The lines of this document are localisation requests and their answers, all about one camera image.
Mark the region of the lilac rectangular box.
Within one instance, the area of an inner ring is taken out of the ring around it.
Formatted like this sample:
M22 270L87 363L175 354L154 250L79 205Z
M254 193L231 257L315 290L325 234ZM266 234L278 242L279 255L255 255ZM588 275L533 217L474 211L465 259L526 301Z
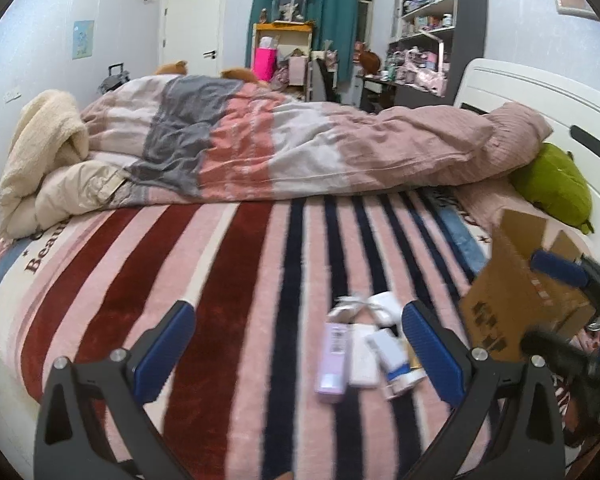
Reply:
M350 325L326 323L314 391L324 403L339 402L347 391L350 361Z

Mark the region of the pink grey patchwork duvet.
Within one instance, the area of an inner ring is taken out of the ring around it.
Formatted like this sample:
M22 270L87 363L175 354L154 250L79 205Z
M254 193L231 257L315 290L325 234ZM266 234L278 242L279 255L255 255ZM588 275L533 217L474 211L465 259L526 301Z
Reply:
M81 117L91 156L123 174L118 207L475 183L527 165L552 131L516 102L370 114L207 76L134 79Z

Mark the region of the cream fleece blanket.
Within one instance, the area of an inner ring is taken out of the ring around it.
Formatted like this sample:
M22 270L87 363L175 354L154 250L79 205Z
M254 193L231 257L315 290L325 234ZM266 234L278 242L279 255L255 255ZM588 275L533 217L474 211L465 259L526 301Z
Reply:
M105 208L126 172L89 151L70 93L46 90L23 107L0 181L0 233L18 240Z

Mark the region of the white bed headboard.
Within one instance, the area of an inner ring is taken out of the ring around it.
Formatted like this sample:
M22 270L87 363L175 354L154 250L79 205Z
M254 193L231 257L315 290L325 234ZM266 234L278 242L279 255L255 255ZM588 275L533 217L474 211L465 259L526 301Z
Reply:
M546 70L476 58L465 68L454 104L490 112L515 101L543 115L553 128L547 141L574 156L593 200L594 232L585 237L600 262L600 92Z

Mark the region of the orange plush toy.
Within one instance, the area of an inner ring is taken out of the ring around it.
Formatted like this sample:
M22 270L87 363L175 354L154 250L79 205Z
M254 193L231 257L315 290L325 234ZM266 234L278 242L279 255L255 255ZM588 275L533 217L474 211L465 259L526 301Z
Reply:
M163 64L156 69L155 74L186 76L188 74L187 62L181 60L175 63Z

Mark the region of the white power adapter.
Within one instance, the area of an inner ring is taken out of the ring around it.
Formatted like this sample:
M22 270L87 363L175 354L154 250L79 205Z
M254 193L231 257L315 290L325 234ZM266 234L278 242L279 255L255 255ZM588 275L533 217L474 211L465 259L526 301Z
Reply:
M402 309L393 292L380 292L369 296L367 309L375 323L381 327L397 326L401 322Z

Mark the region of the yellow wooden cabinet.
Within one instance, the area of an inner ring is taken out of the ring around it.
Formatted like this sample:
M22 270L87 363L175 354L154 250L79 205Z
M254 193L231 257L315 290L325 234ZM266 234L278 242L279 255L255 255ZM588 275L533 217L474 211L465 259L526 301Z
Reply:
M277 65L270 81L274 90L307 101L311 94L313 24L258 23L252 26L251 61L257 47L276 48Z

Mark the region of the white flat rectangular box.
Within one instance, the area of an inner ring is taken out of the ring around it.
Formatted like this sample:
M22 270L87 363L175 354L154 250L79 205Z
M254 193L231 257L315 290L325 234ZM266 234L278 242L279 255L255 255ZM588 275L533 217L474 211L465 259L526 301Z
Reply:
M379 385L377 356L367 343L367 337L375 332L373 325L350 326L349 385L354 388L371 389Z

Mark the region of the black suitcase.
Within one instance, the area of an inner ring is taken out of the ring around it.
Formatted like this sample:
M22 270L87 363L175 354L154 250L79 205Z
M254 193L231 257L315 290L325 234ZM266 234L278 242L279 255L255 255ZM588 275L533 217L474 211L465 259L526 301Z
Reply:
M123 63L112 64L108 66L108 75L98 87L100 94L117 90L130 81L130 74L124 69Z

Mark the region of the glass display case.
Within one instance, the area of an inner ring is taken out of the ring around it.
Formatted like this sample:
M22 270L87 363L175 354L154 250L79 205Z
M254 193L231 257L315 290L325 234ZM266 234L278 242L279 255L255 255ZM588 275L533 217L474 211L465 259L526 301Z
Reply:
M306 21L309 0L272 0L271 18L274 23L301 24Z

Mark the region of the dark grey bookshelf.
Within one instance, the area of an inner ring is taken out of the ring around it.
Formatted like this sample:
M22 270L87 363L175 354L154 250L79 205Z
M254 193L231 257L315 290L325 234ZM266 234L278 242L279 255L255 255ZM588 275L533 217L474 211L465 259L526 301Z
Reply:
M488 0L396 0L398 31L387 52L393 103L451 104L465 68L486 44Z

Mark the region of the white bottle blue cap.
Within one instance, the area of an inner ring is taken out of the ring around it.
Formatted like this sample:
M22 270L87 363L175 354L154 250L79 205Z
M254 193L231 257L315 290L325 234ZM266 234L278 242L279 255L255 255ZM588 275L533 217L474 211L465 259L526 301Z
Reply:
M391 330L375 330L365 337L366 344L378 359L386 376L385 396L392 400L414 389L426 377L421 368L411 366L404 344Z

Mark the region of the pink ribbed pillow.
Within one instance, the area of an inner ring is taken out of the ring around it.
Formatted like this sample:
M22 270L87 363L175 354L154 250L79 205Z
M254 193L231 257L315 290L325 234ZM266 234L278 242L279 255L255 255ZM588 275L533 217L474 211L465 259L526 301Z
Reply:
M456 186L453 193L470 218L487 233L491 233L494 226L500 224L505 209L548 218L547 214L525 200L506 178L486 179Z

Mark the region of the blue wall poster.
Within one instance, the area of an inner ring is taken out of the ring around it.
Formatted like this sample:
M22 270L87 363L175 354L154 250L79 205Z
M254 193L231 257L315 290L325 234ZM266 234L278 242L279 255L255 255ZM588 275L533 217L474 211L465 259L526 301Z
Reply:
M76 21L72 30L72 58L90 58L93 55L94 21Z

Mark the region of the brown cardboard box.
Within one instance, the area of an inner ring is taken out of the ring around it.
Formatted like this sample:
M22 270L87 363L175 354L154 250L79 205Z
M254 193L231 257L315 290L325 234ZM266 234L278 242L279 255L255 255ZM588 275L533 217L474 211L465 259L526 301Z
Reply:
M594 315L580 290L531 270L546 228L544 218L505 209L492 230L491 257L460 302L470 344L495 359L519 361L531 327L571 339Z

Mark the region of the bright pink bag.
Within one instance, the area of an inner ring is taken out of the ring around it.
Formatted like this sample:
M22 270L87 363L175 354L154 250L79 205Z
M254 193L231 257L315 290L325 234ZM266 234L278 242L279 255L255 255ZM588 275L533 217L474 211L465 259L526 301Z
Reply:
M270 81L277 65L277 49L257 47L254 50L252 71L263 81Z

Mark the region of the green plush toy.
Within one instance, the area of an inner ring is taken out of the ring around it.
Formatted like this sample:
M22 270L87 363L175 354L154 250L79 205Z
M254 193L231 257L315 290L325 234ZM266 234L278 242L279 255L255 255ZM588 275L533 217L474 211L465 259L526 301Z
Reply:
M570 152L543 143L535 159L508 178L514 189L539 210L585 235L594 232L591 191Z

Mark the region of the white door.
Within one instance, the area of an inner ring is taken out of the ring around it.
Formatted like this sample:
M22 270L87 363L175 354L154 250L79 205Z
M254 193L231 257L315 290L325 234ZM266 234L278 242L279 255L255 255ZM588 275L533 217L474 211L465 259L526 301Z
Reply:
M218 76L225 0L163 0L159 60L187 62L189 75Z

